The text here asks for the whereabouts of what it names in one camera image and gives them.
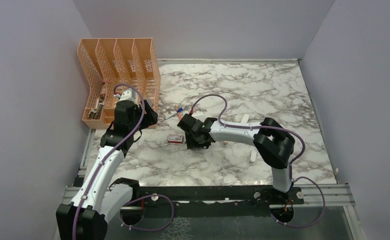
red object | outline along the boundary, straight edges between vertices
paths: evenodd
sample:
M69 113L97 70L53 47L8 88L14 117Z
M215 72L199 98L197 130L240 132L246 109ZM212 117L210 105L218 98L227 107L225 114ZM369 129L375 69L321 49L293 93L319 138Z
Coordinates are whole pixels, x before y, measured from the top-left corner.
M169 143L175 143L175 144L181 144L183 143L183 135L181 134L170 134L168 135L168 142Z

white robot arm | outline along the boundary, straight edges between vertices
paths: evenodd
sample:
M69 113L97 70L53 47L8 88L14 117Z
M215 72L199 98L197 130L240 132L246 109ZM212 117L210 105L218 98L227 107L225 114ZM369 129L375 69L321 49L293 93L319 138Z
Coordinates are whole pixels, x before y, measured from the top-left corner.
M137 196L135 189L138 189L138 183L136 183L137 187L131 182L116 184L110 192L107 192L107 187L117 167L134 143L133 136L127 138L119 147L116 146L134 129L137 118L143 112L145 115L139 130L156 124L157 113L149 107L147 102L145 102L144 111L129 100L117 103L114 122L101 139L101 148L87 181L84 182L70 204L61 204L57 209L56 216L61 239L71 239L71 227L76 214L79 216L78 228L73 231L73 234L83 239L92 239L91 236L96 236L93 239L104 238L107 224L112 217L120 211L123 205ZM289 133L278 130L281 126L272 118L265 118L264 121L255 123L224 122L224 124L219 123L216 118L207 118L201 122L191 114L186 114L177 126L185 131L188 149L207 149L211 143L221 141L255 146L264 162L272 167L273 188L279 193L288 193L293 186L289 157L293 153L295 139ZM229 125L243 126L245 129ZM259 125L277 129L252 128ZM102 161L113 148L116 150Z

marble surface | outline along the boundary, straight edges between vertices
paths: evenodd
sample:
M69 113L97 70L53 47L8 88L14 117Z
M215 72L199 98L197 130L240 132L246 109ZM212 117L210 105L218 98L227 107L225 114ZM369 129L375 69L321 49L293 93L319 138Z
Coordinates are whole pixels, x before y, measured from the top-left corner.
M274 118L284 128L301 135L307 148L294 162L293 176L306 176L320 184L335 184L329 157L318 127L299 66L288 64L164 64L160 66L161 92L156 129L145 129L141 139L130 149L112 179L139 180L142 186L213 186L269 185L271 168L257 154L249 163L255 148L241 143L213 143L209 149L186 149L185 144L168 143L169 134L184 134L177 127L178 118L164 120L178 104L189 110L199 97L221 94L228 101L223 120L240 122L249 114L249 122ZM217 97L203 99L197 117L216 117L224 107ZM105 130L97 130L88 174ZM295 153L301 150L296 141Z

gray wall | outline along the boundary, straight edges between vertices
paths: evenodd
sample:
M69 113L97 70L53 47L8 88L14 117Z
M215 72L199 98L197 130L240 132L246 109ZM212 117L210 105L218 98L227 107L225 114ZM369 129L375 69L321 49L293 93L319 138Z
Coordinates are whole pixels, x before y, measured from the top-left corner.
M301 70L367 239L390 239L390 1L335 0Z
M159 58L302 58L333 0L73 0L95 38L154 38Z
M88 129L71 0L0 0L0 239L52 239Z

purple cable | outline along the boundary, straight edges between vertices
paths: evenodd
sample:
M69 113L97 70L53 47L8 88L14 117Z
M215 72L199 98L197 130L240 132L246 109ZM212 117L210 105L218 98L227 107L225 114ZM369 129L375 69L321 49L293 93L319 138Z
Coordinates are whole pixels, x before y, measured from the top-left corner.
M156 231L159 231L159 230L163 230L164 228L166 228L166 227L168 227L170 224L171 224L171 222L173 221L173 219L174 219L174 205L173 205L173 202L168 198L168 197L166 197L166 196L164 196L164 195L161 195L161 194L151 194L151 195L146 195L146 196L142 196L142 197L140 197L140 198L138 198L138 199L135 199L135 200L133 200L133 201L129 201L128 203L126 203L125 205L129 205L129 204L133 204L133 203L135 203L135 202L138 202L138 201L140 201L140 200L143 200L143 199L147 199L147 198L150 198L150 197L162 197L162 198L165 198L169 203L170 203L170 205L171 205L171 217L170 217L170 220L167 222L167 224L165 224L164 226L162 226L162 227L159 227L159 228L153 228L153 229L147 229L147 228L140 228L140 227L136 227L136 226L130 226L130 225L127 225L127 224L125 224L124 223L124 220L123 220L123 216L121 216L121 214L120 214L120 219L121 219L121 222L123 223L123 225L122 226L126 226L126 227L128 227L129 229L136 229L136 230L140 230L140 231L145 231L145 232L156 232Z
M307 228L307 227L311 227L313 225L315 225L316 223L318 223L324 216L324 213L326 212L326 200L324 199L324 194L323 194L323 191L321 190L321 188L318 186L318 184L316 184L313 180L311 180L310 178L306 177L306 176L300 176L298 177L294 183L296 183L299 179L306 179L310 182L312 182L317 188L318 188L318 191L320 191L321 193L321 197L323 198L323 208L321 210L321 214L318 216L317 219L315 219L313 222L309 223L309 224L306 224L306 225L292 225L292 224L285 224L284 222L281 222L279 220L277 220L277 218L272 215L274 217L274 219L276 220L277 223L281 224L281 225L284 225L286 227L290 227L290 228L295 228L295 229L302 229L302 228Z
M220 114L218 115L218 122L225 126L225 127L231 127L231 128L236 128L236 129L273 129L273 130L279 130L279 131L284 131L284 132L287 132L287 133L290 133L290 134L293 134L294 136L296 136L299 141L301 142L302 144L302 150L301 152L299 152L298 155L296 155L290 162L289 162L289 178L292 179L292 163L294 161L296 161L300 156L302 156L302 154L304 154L305 152L305 141L302 139L301 136L299 136L299 134L297 134L296 132L292 131L292 130L288 130L288 129L284 129L284 128L281 128L281 127L276 127L276 126L253 126L253 127L249 127L249 126L239 126L239 125L233 125L233 124L226 124L224 123L223 121L221 121L221 115L223 115L224 111L227 109L227 100L221 96L221 95L218 95L218 94L207 94L205 96L202 96L200 97L198 100L196 100L196 102L192 105L192 109L191 109L191 113L193 112L193 109L195 108L196 104L206 98L206 97L219 97L221 98L222 100L224 100L224 108L223 110L220 112Z
M131 86L131 85L129 85L129 84L126 84L126 83L120 83L120 84L116 85L116 86L114 87L114 93L115 93L115 90L117 89L117 87L119 87L119 86L127 86L127 87L133 89L133 90L139 95L140 101L142 102L142 115L140 116L140 119L139 119L139 121L137 122L136 126L134 126L133 130L132 130L131 132L129 132L129 134L128 134L123 140L121 140L115 147L113 147L113 148L111 149L111 151L109 151L109 152L105 155L105 157L104 157L104 158L102 159L102 161L101 161L102 163L104 163L104 162L108 159L108 157L109 157L115 150L117 150L117 148L118 148L121 144L123 144L123 142L125 142L130 136L132 136L132 135L137 131L137 129L139 128L140 124L142 123L143 116L144 116L144 112L145 112L145 102L143 101L143 96L142 96L142 94L140 94L140 92L139 92L135 87L133 87L133 86ZM98 172L99 172L99 170L101 169L102 166L103 166L102 164L98 164L98 167L96 167L96 170L95 170L95 172L93 173L92 178L89 180L89 183L87 184L87 188L86 188L86 190L84 191L83 195L86 195L86 196L87 196L87 194L89 193L89 189L90 189L90 187L92 187L93 181L95 180L95 177L96 177L96 175L98 174ZM80 203L78 204L77 209L76 209L76 213L75 213L75 215L74 215L74 220L73 220L73 231L72 231L72 235L71 235L73 240L76 240L76 238L77 238L77 232L76 232L76 229L77 229L77 219L78 219L78 214L79 214L79 212L80 212L80 209L81 209L81 207L83 206L83 202L84 202L84 199L80 199Z
M239 126L239 125L233 125L233 124L226 124L226 123L224 123L223 121L221 121L221 115L223 115L224 111L227 109L227 100L226 100L223 96L218 95L218 94L207 94L207 95L205 95L205 96L200 97L200 98L199 98L198 100L196 100L196 102L192 105L192 109L191 109L190 113L191 113L191 114L193 113L193 109L195 108L196 104L197 104L200 100L202 100L202 99L204 99L204 98L206 98L206 97L209 97L209 96L210 96L210 97L219 97L219 98L221 98L222 100L224 100L224 104L225 104L225 105L224 105L224 108L223 108L223 110L220 112L220 114L218 115L218 122L219 122L221 125L223 125L224 127L231 127L231 128L236 128L236 129L273 129L273 130L284 131L284 132L287 132L287 133L290 133L290 134L293 134L294 136L296 136L296 137L299 139L299 141L301 142L301 144L302 144L302 150L301 150L301 152L299 152L298 155L296 155L296 156L289 162L289 178L292 179L292 163L293 163L294 161L296 161L302 154L304 154L305 148L306 148L306 146L305 146L305 141L302 139L302 137L299 136L296 132L294 132L294 131L292 131L292 130L284 129L284 128L281 128L281 127L275 127L275 126L261 126L261 125L249 127L249 126ZM321 193L321 197L323 198L323 210L322 210L320 216L319 216L315 221L313 221L313 222L310 223L310 224L307 224L307 225L300 225L300 226L290 225L290 224L286 224L286 225L285 225L285 226L291 227L291 228L307 228L307 227L310 227L310 226L312 226L312 225L318 223L318 222L323 218L324 212L326 211L326 201L324 200L324 194L323 194L323 191L321 191L321 188L320 188L314 181L312 181L310 178L308 178L308 177L306 177L306 176L300 176L300 177L298 177L296 180L294 180L293 182L295 183L295 182L297 182L299 179L307 179L307 180L309 180L310 182L312 182L312 183L318 188L318 190L319 190L320 193Z

